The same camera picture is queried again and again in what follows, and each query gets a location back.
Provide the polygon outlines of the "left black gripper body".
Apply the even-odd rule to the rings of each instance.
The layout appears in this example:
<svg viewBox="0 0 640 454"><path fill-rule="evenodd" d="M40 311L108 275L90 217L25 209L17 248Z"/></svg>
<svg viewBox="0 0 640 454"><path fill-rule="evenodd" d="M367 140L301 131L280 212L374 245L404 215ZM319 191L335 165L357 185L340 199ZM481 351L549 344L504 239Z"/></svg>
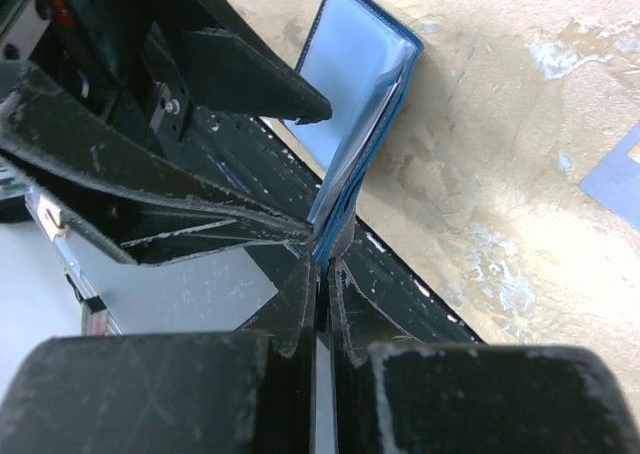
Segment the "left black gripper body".
<svg viewBox="0 0 640 454"><path fill-rule="evenodd" d="M250 29L226 0L1 0L1 58L35 57L92 112L138 144L152 143L170 79L145 44L159 29L174 58L179 97L215 111L248 114Z"/></svg>

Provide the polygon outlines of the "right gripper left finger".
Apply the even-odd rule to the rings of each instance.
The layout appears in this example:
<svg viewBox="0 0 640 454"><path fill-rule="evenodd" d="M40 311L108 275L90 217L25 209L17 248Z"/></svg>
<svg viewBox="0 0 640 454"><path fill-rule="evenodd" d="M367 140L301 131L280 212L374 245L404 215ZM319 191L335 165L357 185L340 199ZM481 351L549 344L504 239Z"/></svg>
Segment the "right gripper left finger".
<svg viewBox="0 0 640 454"><path fill-rule="evenodd" d="M53 338L1 405L5 453L310 453L317 269L231 332Z"/></svg>

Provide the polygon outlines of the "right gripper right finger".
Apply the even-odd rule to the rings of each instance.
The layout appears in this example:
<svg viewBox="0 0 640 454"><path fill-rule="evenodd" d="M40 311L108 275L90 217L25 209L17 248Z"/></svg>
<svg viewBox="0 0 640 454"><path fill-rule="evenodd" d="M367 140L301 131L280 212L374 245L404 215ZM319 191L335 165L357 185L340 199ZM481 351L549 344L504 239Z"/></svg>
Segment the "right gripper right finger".
<svg viewBox="0 0 640 454"><path fill-rule="evenodd" d="M340 453L635 453L639 431L593 352L426 343L328 273Z"/></svg>

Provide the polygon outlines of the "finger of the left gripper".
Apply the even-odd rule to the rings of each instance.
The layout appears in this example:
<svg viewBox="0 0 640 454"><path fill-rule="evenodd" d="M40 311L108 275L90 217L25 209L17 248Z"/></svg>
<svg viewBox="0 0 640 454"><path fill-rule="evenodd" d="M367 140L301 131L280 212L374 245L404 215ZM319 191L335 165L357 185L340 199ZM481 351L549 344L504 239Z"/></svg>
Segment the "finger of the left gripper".
<svg viewBox="0 0 640 454"><path fill-rule="evenodd" d="M307 222L132 142L38 66L1 69L1 160L60 205L66 225L123 264L312 237Z"/></svg>
<svg viewBox="0 0 640 454"><path fill-rule="evenodd" d="M179 70L192 101L214 111L316 123L330 101L288 65L280 65L221 29L184 31Z"/></svg>

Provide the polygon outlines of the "navy blue card holder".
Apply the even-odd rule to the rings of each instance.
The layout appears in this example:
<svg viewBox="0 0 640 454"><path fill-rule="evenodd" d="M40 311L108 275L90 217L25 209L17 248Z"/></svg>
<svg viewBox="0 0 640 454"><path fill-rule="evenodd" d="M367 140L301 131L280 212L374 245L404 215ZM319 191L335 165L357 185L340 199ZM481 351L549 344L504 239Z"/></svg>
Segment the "navy blue card holder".
<svg viewBox="0 0 640 454"><path fill-rule="evenodd" d="M366 171L405 102L423 50L420 38L373 0L322 0L296 71L330 102L332 115L285 124L325 172L307 216L321 266L354 238Z"/></svg>

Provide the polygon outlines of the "silver VIP card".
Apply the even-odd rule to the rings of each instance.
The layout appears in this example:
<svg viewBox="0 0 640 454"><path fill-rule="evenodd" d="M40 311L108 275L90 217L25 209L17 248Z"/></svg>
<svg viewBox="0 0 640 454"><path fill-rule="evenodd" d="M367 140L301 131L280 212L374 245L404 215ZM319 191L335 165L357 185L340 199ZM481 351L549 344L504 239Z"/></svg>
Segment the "silver VIP card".
<svg viewBox="0 0 640 454"><path fill-rule="evenodd" d="M639 229L639 124L583 178L580 189Z"/></svg>

